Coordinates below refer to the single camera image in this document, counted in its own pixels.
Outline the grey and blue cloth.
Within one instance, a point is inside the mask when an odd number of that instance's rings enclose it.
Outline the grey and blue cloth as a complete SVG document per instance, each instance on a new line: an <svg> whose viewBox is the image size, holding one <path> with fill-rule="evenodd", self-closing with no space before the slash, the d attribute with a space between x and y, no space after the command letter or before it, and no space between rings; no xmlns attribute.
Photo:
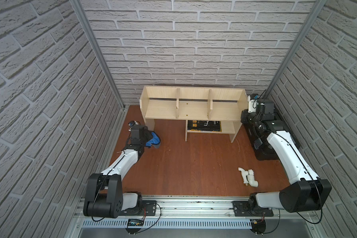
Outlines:
<svg viewBox="0 0 357 238"><path fill-rule="evenodd" d="M160 140L159 136L154 131L151 131L150 135L152 137L148 142L146 142L145 147L147 147L147 148L151 148L151 147L159 148L160 144L161 144L161 140Z"/></svg>

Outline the light wooden bookshelf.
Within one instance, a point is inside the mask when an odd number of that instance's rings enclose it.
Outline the light wooden bookshelf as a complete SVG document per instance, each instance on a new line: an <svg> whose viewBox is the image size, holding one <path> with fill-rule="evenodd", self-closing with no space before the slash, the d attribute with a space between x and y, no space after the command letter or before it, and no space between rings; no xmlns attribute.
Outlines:
<svg viewBox="0 0 357 238"><path fill-rule="evenodd" d="M238 88L145 86L139 106L151 131L155 120L219 121L219 133L234 141L249 103L246 91Z"/></svg>

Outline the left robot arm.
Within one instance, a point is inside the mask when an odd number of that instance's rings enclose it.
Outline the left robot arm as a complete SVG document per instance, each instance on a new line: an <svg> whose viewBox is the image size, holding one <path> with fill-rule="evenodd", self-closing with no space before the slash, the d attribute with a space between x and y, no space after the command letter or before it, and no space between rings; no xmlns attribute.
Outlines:
<svg viewBox="0 0 357 238"><path fill-rule="evenodd" d="M160 138L148 127L134 123L130 136L118 159L101 173L88 178L83 214L97 221L120 215L139 215L143 212L139 192L123 192L123 178L142 157L145 148L160 146Z"/></svg>

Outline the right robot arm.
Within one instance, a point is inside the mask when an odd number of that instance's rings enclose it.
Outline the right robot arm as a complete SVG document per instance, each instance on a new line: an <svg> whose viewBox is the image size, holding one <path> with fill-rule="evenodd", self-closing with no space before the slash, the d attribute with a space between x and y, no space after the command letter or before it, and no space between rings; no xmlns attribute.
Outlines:
<svg viewBox="0 0 357 238"><path fill-rule="evenodd" d="M248 99L248 103L248 108L241 113L241 122L256 158L279 160L290 183L279 192L252 193L248 200L249 212L260 215L272 208L290 213L321 210L332 190L329 180L321 179L305 161L273 101Z"/></svg>

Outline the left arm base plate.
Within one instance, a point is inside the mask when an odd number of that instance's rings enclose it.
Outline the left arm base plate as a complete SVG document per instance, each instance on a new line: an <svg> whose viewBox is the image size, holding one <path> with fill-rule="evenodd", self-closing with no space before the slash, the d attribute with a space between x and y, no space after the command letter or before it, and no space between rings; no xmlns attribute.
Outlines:
<svg viewBox="0 0 357 238"><path fill-rule="evenodd" d="M152 217L156 215L156 201L155 200L143 200L135 208L129 208L121 211L119 216L139 216L139 217Z"/></svg>

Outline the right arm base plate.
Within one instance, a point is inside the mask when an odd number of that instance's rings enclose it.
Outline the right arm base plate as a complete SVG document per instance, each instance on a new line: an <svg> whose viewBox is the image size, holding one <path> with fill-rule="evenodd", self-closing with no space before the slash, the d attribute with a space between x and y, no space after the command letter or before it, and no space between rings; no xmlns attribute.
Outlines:
<svg viewBox="0 0 357 238"><path fill-rule="evenodd" d="M233 201L233 211L236 217L273 217L269 208L261 208L249 201Z"/></svg>

